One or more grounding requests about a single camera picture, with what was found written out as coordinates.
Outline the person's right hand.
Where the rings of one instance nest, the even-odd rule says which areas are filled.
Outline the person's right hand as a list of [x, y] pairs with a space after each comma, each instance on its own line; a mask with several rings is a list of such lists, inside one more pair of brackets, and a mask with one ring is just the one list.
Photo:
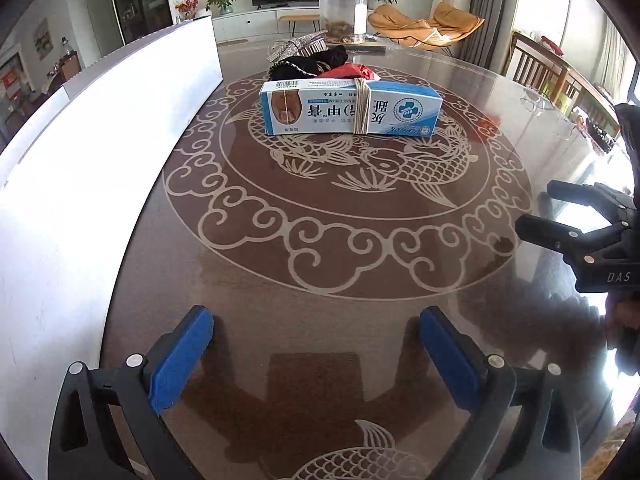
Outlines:
[[615, 351], [618, 369], [639, 373], [639, 293], [609, 292], [605, 303], [604, 333], [608, 350]]

